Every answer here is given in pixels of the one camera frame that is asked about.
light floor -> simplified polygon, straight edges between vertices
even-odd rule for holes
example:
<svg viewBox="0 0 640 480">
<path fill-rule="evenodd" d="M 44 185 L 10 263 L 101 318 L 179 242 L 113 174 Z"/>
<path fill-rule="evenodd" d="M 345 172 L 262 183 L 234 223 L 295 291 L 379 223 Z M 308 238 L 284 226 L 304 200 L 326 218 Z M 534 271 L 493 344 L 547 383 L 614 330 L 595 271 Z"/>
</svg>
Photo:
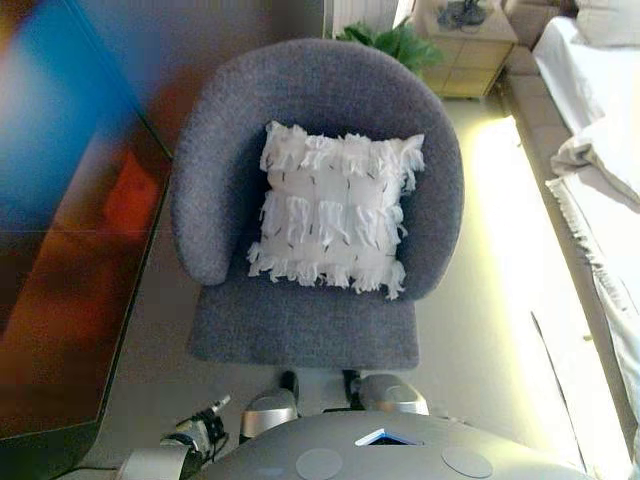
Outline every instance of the light floor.
<svg viewBox="0 0 640 480">
<path fill-rule="evenodd" d="M 417 304 L 422 361 L 401 375 L 423 393 L 432 414 L 459 418 L 581 465 L 531 312 L 545 338 L 559 318 L 572 338 L 586 331 L 526 157 L 494 100 L 445 106 L 463 151 L 462 232 L 444 280 Z M 119 466 L 132 449 L 156 446 L 175 422 L 227 393 L 232 403 L 223 419 L 235 439 L 244 406 L 274 386 L 279 368 L 201 362 L 185 352 L 197 294 L 198 286 L 176 258 L 165 205 L 102 429 L 84 466 Z M 565 358 L 564 373 L 571 361 L 593 363 L 591 350 Z M 558 372 L 562 377 L 563 369 Z M 346 405 L 339 371 L 302 369 L 298 375 L 303 415 Z M 594 375 L 598 381 L 601 373 Z M 568 403 L 578 395 L 577 383 L 565 392 Z M 581 415 L 586 414 L 579 408 L 572 414 Z M 97 477 L 78 472 L 73 478 Z"/>
</svg>

television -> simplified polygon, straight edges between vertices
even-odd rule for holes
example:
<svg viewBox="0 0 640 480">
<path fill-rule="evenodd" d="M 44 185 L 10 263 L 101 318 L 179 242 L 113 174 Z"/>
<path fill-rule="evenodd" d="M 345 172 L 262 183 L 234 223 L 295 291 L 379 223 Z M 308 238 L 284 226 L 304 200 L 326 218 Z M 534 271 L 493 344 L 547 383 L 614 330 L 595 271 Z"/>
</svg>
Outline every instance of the television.
<svg viewBox="0 0 640 480">
<path fill-rule="evenodd" d="M 170 172 L 79 15 L 0 9 L 0 478 L 92 445 Z"/>
</svg>

wooden nightstand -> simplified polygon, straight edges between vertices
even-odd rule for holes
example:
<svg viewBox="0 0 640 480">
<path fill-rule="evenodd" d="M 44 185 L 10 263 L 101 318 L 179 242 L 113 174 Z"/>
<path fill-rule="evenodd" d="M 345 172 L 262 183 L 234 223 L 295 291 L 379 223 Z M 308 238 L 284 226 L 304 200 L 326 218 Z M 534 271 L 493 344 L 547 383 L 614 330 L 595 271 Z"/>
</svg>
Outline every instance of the wooden nightstand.
<svg viewBox="0 0 640 480">
<path fill-rule="evenodd" d="M 477 27 L 448 30 L 438 24 L 436 7 L 417 12 L 417 32 L 444 54 L 444 62 L 424 70 L 429 87 L 445 97 L 482 97 L 489 93 L 502 66 L 518 43 L 507 17 L 495 7 Z"/>
</svg>

green leaves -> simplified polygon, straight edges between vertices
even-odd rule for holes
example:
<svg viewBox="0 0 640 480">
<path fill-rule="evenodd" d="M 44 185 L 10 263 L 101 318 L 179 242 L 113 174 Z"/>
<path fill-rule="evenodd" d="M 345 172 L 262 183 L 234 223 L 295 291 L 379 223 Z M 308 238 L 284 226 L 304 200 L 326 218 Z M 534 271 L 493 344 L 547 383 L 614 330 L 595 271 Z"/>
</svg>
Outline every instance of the green leaves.
<svg viewBox="0 0 640 480">
<path fill-rule="evenodd" d="M 413 73 L 422 76 L 422 69 L 440 63 L 442 52 L 428 40 L 420 38 L 413 25 L 405 18 L 396 28 L 375 34 L 364 23 L 358 22 L 345 27 L 336 40 L 359 42 L 391 55 Z"/>
</svg>

sunlight on floor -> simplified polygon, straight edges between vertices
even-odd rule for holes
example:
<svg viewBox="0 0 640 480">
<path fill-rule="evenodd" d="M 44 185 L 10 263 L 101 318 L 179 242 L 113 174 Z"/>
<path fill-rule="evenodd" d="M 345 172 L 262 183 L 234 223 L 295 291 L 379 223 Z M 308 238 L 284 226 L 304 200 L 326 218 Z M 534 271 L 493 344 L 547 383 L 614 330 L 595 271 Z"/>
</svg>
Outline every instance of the sunlight on floor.
<svg viewBox="0 0 640 480">
<path fill-rule="evenodd" d="M 585 340 L 589 329 L 515 121 L 478 124 L 471 148 L 471 175 L 484 216 L 480 221 L 490 236 L 483 248 L 498 266 L 509 318 L 520 320 L 527 309 L 537 320 L 589 473 L 625 478 L 629 459 L 613 402 L 593 342 Z M 535 361 L 540 342 L 531 341 L 530 326 L 523 322 L 511 327 L 517 358 L 513 373 L 525 372 L 532 402 L 544 405 L 558 392 L 543 381 L 548 366 Z M 544 408 L 532 410 L 536 413 L 535 421 L 554 428 Z"/>
</svg>

